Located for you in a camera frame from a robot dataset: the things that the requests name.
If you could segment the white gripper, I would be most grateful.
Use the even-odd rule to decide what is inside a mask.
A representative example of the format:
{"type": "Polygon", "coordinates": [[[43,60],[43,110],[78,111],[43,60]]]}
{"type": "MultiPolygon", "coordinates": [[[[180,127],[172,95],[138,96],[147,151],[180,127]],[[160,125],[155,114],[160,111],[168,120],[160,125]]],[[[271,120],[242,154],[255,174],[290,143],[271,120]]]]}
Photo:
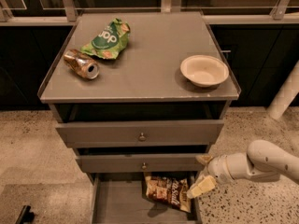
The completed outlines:
{"type": "Polygon", "coordinates": [[[227,156],[220,155],[212,157],[209,154],[196,155],[196,160],[204,166],[196,182],[187,191],[189,199],[196,198],[214,188],[216,184],[227,184],[232,182],[228,170],[227,156]]]}

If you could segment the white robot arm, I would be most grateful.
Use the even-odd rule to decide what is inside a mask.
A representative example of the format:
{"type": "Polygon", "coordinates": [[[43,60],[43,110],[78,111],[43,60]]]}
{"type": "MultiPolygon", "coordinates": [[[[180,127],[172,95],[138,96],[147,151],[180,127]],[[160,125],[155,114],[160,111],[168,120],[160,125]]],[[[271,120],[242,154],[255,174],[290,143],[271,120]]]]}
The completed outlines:
{"type": "Polygon", "coordinates": [[[245,152],[217,157],[197,155],[195,158],[205,168],[188,189],[189,199],[237,179],[275,182],[283,175],[299,183],[299,158],[266,140],[251,142],[245,152]]]}

